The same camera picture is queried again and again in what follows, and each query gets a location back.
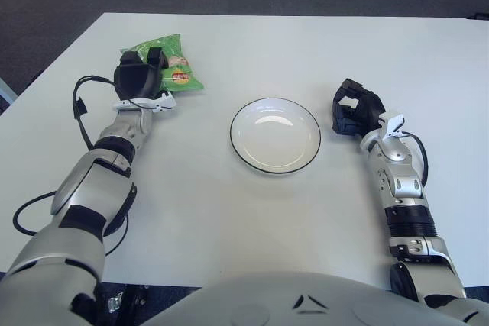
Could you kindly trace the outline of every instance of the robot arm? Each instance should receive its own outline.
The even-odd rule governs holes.
[[[158,48],[150,50],[148,63],[135,53],[122,56],[114,82],[122,99],[115,105],[117,117],[57,190],[52,222],[27,243],[0,282],[2,324],[95,324],[103,237],[122,225],[136,196],[131,164],[152,114],[175,105],[170,93],[158,97],[165,65]]]
[[[340,105],[345,96],[358,99],[357,107]],[[471,320],[469,324],[487,322],[482,315],[487,305],[466,299],[445,241],[436,233],[423,188],[427,162],[420,179],[413,168],[413,155],[401,141],[413,136],[400,131],[403,115],[385,112],[377,95],[350,79],[335,95],[333,115],[333,130],[361,135],[361,149],[368,152],[390,229],[390,253],[397,259],[390,269],[392,290],[461,321]]]

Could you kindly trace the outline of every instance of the plate rim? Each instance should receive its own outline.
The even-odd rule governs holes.
[[[316,152],[314,153],[313,157],[306,163],[304,164],[303,166],[299,167],[299,168],[296,168],[296,169],[292,169],[291,171],[285,171],[285,172],[273,172],[273,171],[267,171],[265,169],[261,169],[260,167],[256,167],[254,166],[253,164],[249,163],[245,158],[243,158],[243,156],[238,152],[238,150],[236,149],[236,146],[235,146],[235,143],[232,141],[232,125],[235,123],[235,119],[236,119],[236,116],[238,116],[238,114],[241,112],[241,110],[249,105],[251,105],[252,103],[255,103],[255,102],[258,102],[258,101],[262,101],[264,99],[282,99],[284,101],[288,101],[288,102],[292,102],[298,106],[300,106],[301,108],[303,108],[304,110],[306,110],[306,112],[311,116],[311,118],[313,118],[314,122],[316,123],[316,126],[318,127],[318,132],[319,132],[319,142],[318,142],[318,149],[316,150]],[[234,149],[234,151],[236,152],[236,154],[238,155],[238,157],[241,158],[241,160],[243,162],[245,162],[246,164],[248,164],[249,166],[255,168],[255,169],[258,169],[259,171],[261,172],[264,172],[264,173],[269,173],[269,174],[272,174],[272,175],[285,175],[285,174],[288,174],[288,173],[294,173],[294,172],[297,172],[299,171],[300,169],[304,168],[305,166],[308,166],[312,161],[314,161],[314,158],[316,158],[316,156],[318,155],[318,152],[319,152],[319,148],[321,147],[321,142],[322,142],[322,135],[321,135],[321,128],[319,127],[319,124],[318,124],[318,121],[316,120],[316,118],[314,117],[313,114],[311,114],[311,112],[305,108],[304,106],[302,106],[301,104],[295,102],[295,101],[292,101],[291,99],[288,99],[288,98],[282,98],[282,97],[264,97],[264,98],[259,98],[259,99],[255,99],[254,101],[251,101],[249,103],[247,103],[246,105],[244,105],[243,107],[241,107],[238,112],[235,113],[235,116],[232,118],[231,120],[231,124],[229,125],[229,140],[231,141],[231,145],[232,145],[232,148]]]

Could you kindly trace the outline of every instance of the black cable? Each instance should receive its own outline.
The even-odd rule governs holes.
[[[419,150],[421,151],[421,156],[423,157],[423,177],[421,178],[421,186],[426,186],[428,182],[428,155],[426,154],[425,146],[421,139],[419,139],[415,134],[411,134],[408,131],[401,131],[405,136],[402,137],[412,137],[417,143]]]
[[[18,222],[18,217],[23,212],[23,210],[26,209],[26,207],[28,207],[28,206],[30,206],[30,205],[34,204],[35,202],[38,202],[42,199],[49,198],[50,196],[53,196],[55,194],[56,194],[56,191],[48,192],[47,194],[40,195],[40,196],[38,196],[32,200],[29,200],[25,204],[23,204],[19,209],[17,209],[15,211],[14,217],[12,218],[12,223],[14,224],[14,228],[17,231],[21,232],[22,234],[26,234],[27,236],[31,236],[31,237],[34,236],[37,232],[29,231],[28,229],[25,229],[24,227],[22,227],[20,225],[20,223]],[[122,237],[119,240],[119,242],[108,253],[105,254],[106,256],[110,255],[112,252],[117,250],[117,247],[119,247],[121,245],[122,241],[125,239],[125,236],[128,233],[128,229],[129,229],[129,214],[126,214],[125,215],[124,233],[122,234]]]
[[[23,204],[19,209],[17,209],[17,211],[14,213],[14,217],[12,218],[12,222],[14,224],[15,229],[18,230],[19,232],[23,233],[23,234],[26,234],[27,236],[34,236],[37,232],[29,231],[28,229],[25,229],[24,227],[22,227],[18,222],[18,216],[29,205],[34,204],[35,202],[38,202],[39,200],[49,198],[50,196],[53,196],[54,194],[56,194],[56,191],[48,192],[47,194],[38,196],[32,200],[29,200],[28,202]]]
[[[82,76],[80,79],[78,79],[78,81],[75,84],[75,88],[73,89],[73,97],[72,97],[73,114],[75,115],[76,121],[78,121],[79,130],[80,130],[80,133],[82,133],[83,141],[85,142],[86,147],[89,150],[91,150],[91,149],[93,149],[93,144],[90,141],[89,135],[86,133],[85,126],[83,126],[82,118],[81,118],[82,114],[80,113],[78,102],[76,100],[76,93],[78,92],[78,88],[84,82],[88,82],[89,80],[94,81],[94,82],[107,83],[110,85],[114,85],[114,83],[111,80],[104,78],[102,76]]]
[[[125,239],[125,235],[128,233],[128,229],[129,229],[129,214],[126,214],[125,215],[125,229],[124,229],[124,233],[122,234],[122,237],[119,240],[119,242],[108,253],[105,254],[106,257],[108,255],[110,255],[112,252],[114,252],[115,250],[117,250],[117,247],[119,247],[121,245],[122,241]]]

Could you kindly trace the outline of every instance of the tabletop surface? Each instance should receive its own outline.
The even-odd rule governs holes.
[[[175,33],[206,88],[177,94],[177,107],[155,116],[133,164],[128,235],[104,281],[205,286],[299,270],[389,288],[389,234],[366,156],[358,139],[331,129],[332,97],[349,77],[421,137],[439,235],[464,286],[489,285],[489,24],[435,18],[103,14],[0,117],[0,270],[29,239],[11,225],[15,209],[55,190],[86,152],[71,108],[75,81],[112,78],[120,49]],[[95,140],[115,117],[116,94],[99,83],[79,94]],[[301,104],[320,126],[316,158],[294,174],[260,173],[232,149],[235,113],[264,97]],[[32,205],[21,223],[42,228],[49,205]]]

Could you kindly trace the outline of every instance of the green snack bag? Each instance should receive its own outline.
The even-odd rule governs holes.
[[[137,51],[140,58],[146,63],[147,52],[150,47],[161,47],[168,59],[169,68],[162,73],[160,90],[182,92],[204,88],[202,83],[193,76],[189,62],[182,55],[180,34],[172,34],[171,36],[143,42],[129,50]]]

